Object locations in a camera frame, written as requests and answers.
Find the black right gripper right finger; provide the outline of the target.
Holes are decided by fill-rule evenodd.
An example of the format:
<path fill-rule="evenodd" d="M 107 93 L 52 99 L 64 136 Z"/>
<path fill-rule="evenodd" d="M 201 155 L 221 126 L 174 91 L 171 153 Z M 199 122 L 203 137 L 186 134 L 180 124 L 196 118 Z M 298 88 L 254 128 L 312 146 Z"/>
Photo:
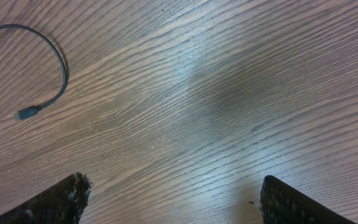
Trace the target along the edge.
<path fill-rule="evenodd" d="M 264 224 L 356 224 L 272 175 L 264 178 L 259 208 Z"/>

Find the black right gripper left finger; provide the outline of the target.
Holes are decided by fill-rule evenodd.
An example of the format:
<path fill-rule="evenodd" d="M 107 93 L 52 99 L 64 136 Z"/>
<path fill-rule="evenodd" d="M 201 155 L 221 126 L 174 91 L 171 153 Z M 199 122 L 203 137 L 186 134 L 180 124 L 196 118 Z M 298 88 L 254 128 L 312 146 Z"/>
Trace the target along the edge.
<path fill-rule="evenodd" d="M 0 224 L 79 224 L 90 193 L 87 176 L 75 172 L 0 215 Z"/>

